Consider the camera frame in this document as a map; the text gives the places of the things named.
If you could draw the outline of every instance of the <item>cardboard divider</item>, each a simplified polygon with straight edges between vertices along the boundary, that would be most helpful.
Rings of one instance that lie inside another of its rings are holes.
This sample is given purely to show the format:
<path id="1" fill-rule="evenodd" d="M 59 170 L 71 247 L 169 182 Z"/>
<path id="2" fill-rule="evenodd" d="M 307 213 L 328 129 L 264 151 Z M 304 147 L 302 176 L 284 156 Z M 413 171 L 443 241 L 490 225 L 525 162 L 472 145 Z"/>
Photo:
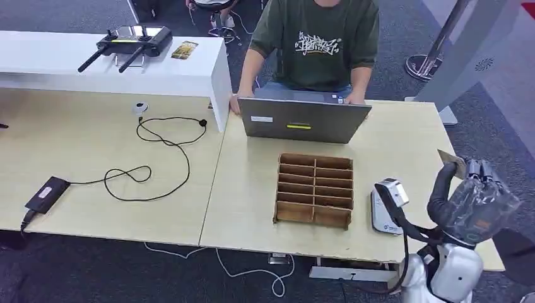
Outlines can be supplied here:
<path id="1" fill-rule="evenodd" d="M 304 175 L 279 174 L 279 182 L 314 185 L 314 177 Z"/>
<path id="2" fill-rule="evenodd" d="M 279 166 L 279 173 L 291 174 L 291 175 L 306 175 L 309 177 L 314 176 L 314 166 L 301 166 L 293 164 L 281 164 Z"/>
<path id="3" fill-rule="evenodd" d="M 316 186 L 328 186 L 328 187 L 338 187 L 338 188 L 347 188 L 353 189 L 353 181 L 346 179 L 333 179 L 333 178 L 315 178 Z"/>
<path id="4" fill-rule="evenodd" d="M 283 153 L 273 223 L 307 222 L 348 229 L 353 209 L 353 161 Z"/>
<path id="5" fill-rule="evenodd" d="M 314 194 L 314 186 L 279 182 L 277 192 L 297 193 L 297 194 Z"/>
<path id="6" fill-rule="evenodd" d="M 315 177 L 353 180 L 353 171 L 345 169 L 324 169 L 317 167 Z"/>

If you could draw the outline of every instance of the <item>white label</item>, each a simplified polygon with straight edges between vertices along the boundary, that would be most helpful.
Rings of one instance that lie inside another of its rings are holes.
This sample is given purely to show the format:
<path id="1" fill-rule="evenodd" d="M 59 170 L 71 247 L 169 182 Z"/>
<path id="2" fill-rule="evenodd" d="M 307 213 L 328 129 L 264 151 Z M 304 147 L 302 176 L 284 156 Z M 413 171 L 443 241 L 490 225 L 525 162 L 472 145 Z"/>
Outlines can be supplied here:
<path id="1" fill-rule="evenodd" d="M 51 191 L 52 188 L 50 186 L 45 187 L 45 189 L 43 189 L 43 191 L 39 194 L 39 198 L 44 199 Z"/>
<path id="2" fill-rule="evenodd" d="M 429 264 L 431 263 L 435 258 L 433 258 L 433 256 L 431 256 L 430 254 L 426 254 L 425 257 L 423 257 L 423 262 L 425 264 Z"/>
<path id="3" fill-rule="evenodd" d="M 253 122 L 273 122 L 273 117 L 251 116 L 251 121 L 253 121 Z"/>

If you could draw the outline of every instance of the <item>black cable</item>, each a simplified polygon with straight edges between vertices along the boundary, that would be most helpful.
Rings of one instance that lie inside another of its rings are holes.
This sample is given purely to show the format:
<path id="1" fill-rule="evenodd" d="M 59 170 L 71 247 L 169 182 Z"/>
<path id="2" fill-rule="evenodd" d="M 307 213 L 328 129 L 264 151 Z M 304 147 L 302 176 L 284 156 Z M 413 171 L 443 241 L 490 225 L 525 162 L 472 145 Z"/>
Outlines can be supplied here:
<path id="1" fill-rule="evenodd" d="M 352 287 L 355 287 L 356 289 L 362 291 L 362 292 L 369 292 L 371 294 L 377 294 L 377 295 L 386 295 L 390 294 L 392 292 L 395 292 L 403 283 L 403 280 L 405 280 L 405 276 L 407 275 L 407 269 L 409 266 L 409 243 L 407 240 L 407 235 L 403 233 L 403 244 L 404 244 L 404 252 L 405 252 L 405 260 L 403 261 L 403 272 L 401 273 L 401 277 L 396 282 L 396 284 L 392 288 L 388 288 L 386 290 L 372 290 L 372 289 L 366 289 L 362 286 L 359 286 L 358 284 L 350 285 Z"/>
<path id="2" fill-rule="evenodd" d="M 36 214 L 37 212 L 35 210 L 28 210 L 26 212 L 26 215 L 24 215 L 24 219 L 22 219 L 22 222 L 20 223 L 20 234 L 22 235 L 22 238 L 25 238 L 24 230 L 26 229 L 28 224 L 30 224 Z"/>
<path id="3" fill-rule="evenodd" d="M 344 279 L 340 278 L 338 279 L 340 281 L 340 288 L 342 289 L 342 294 L 344 295 L 344 303 L 348 303 L 348 298 L 346 296 L 346 290 L 344 288 Z"/>
<path id="4" fill-rule="evenodd" d="M 199 123 L 199 125 L 204 128 L 203 133 L 201 133 L 194 140 L 175 143 L 173 141 L 164 139 L 159 134 L 151 131 L 150 129 L 148 129 L 147 127 L 144 126 L 144 124 L 149 122 L 149 121 L 167 121 L 167 120 L 172 120 L 172 119 L 182 119 L 182 120 L 197 121 Z M 148 179 L 150 179 L 150 177 L 152 176 L 152 169 L 148 165 L 142 165 L 142 166 L 136 167 L 135 169 L 131 169 L 131 170 L 127 170 L 127 171 L 122 170 L 122 169 L 110 169 L 104 174 L 104 178 L 103 179 L 89 181 L 89 182 L 71 182 L 71 184 L 74 184 L 74 185 L 89 185 L 89 184 L 104 182 L 104 187 L 106 187 L 106 191 L 108 191 L 108 193 L 112 197 L 114 197 L 115 199 L 118 199 L 118 200 L 121 200 L 121 201 L 127 201 L 127 202 L 133 202 L 133 201 L 148 202 L 148 201 L 161 199 L 161 198 L 169 196 L 170 194 L 176 192 L 179 188 L 181 188 L 189 180 L 189 176 L 190 176 L 190 173 L 191 173 L 191 166 L 190 166 L 190 163 L 189 163 L 189 158 L 187 157 L 187 154 L 185 153 L 185 151 L 181 147 L 181 145 L 195 143 L 196 141 L 201 139 L 204 136 L 204 134 L 206 134 L 206 124 L 207 124 L 206 120 L 204 120 L 204 119 L 199 120 L 199 119 L 189 118 L 189 117 L 152 118 L 152 119 L 147 119 L 147 120 L 145 120 L 143 122 L 142 122 L 142 120 L 143 120 L 143 118 L 139 117 L 138 126 L 136 128 L 136 134 L 139 137 L 139 139 L 142 139 L 143 141 L 147 141 L 147 142 L 162 142 L 163 144 L 165 144 L 167 146 L 175 146 L 184 155 L 185 160 L 186 160 L 186 164 L 187 164 L 187 175 L 186 175 L 186 178 L 177 187 L 175 187 L 174 189 L 172 189 L 170 192 L 168 192 L 166 194 L 162 194 L 162 195 L 159 195 L 159 196 L 156 196 L 156 197 L 146 198 L 146 199 L 124 199 L 124 198 L 120 198 L 120 197 L 116 196 L 114 193 L 111 192 L 110 188 L 108 187 L 108 180 L 111 180 L 111 179 L 113 179 L 115 177 L 119 177 L 121 175 L 127 175 L 128 177 L 130 177 L 130 179 L 132 179 L 134 182 L 137 182 L 137 183 L 143 183 L 143 182 L 147 181 Z M 139 129 L 140 128 L 143 128 L 145 131 L 147 131 L 147 132 L 151 133 L 152 135 L 156 136 L 158 139 L 147 139 L 147 138 L 142 137 L 139 134 Z M 144 178 L 144 179 L 136 179 L 133 175 L 130 174 L 131 172 L 137 171 L 139 169 L 147 169 L 148 172 L 149 172 L 148 176 L 146 178 Z M 120 172 L 120 174 L 109 176 L 113 172 Z"/>

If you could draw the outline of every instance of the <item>yellow sticker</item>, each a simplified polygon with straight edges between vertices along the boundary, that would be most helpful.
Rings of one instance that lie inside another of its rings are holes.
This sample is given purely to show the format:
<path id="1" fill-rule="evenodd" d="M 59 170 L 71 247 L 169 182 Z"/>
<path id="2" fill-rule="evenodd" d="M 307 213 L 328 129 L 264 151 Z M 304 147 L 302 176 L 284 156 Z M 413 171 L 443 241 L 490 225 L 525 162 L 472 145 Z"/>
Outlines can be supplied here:
<path id="1" fill-rule="evenodd" d="M 293 124 L 287 124 L 287 128 L 298 128 L 298 129 L 312 129 L 312 127 L 308 125 L 293 125 Z"/>

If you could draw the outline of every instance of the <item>white robot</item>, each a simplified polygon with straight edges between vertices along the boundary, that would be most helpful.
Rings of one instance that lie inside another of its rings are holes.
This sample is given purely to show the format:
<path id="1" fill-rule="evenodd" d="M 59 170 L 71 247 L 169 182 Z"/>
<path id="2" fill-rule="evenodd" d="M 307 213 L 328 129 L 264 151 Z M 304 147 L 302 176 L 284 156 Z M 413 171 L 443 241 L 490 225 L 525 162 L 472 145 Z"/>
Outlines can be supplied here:
<path id="1" fill-rule="evenodd" d="M 434 229 L 407 221 L 402 206 L 408 198 L 401 183 L 385 179 L 376 183 L 392 221 L 404 231 L 405 259 L 388 293 L 401 289 L 403 303 L 472 302 L 472 289 L 483 271 L 476 245 L 495 235 L 520 205 L 500 181 L 489 162 L 470 160 L 466 178 L 450 199 L 450 182 L 457 164 L 445 162 L 438 173 L 427 212 Z M 408 253 L 407 236 L 427 245 Z"/>

